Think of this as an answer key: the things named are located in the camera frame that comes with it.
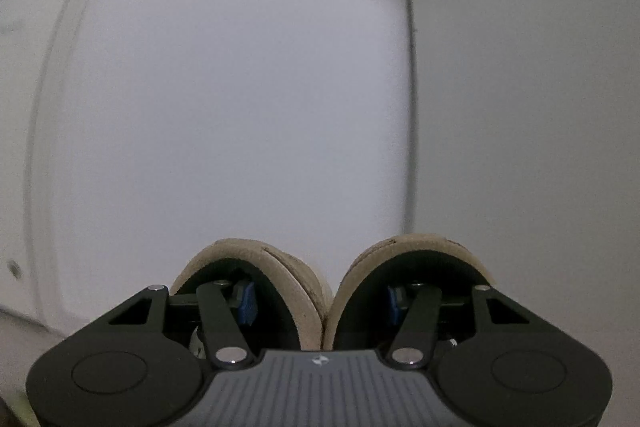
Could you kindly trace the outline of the white cabinet panel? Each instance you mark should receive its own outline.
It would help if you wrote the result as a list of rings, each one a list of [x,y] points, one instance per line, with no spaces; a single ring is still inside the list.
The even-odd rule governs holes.
[[[412,0],[413,226],[608,352],[639,351],[639,0]]]

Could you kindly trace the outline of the beige jordan sneaker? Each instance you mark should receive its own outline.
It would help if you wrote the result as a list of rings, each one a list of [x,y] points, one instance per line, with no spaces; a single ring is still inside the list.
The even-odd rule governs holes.
[[[190,281],[221,261],[242,261],[263,275],[290,312],[300,347],[306,351],[321,348],[333,301],[331,287],[305,262],[272,245],[254,239],[221,239],[189,261],[172,283],[171,295],[184,291]]]
[[[469,249],[434,234],[397,235],[363,251],[347,270],[330,311],[324,350],[390,349],[404,319],[393,291],[416,284],[455,291],[495,283]]]

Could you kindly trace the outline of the white door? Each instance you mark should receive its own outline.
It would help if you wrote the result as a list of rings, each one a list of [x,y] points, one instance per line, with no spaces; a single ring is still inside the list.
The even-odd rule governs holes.
[[[66,0],[1,0],[1,309],[42,320],[26,179],[42,68]]]

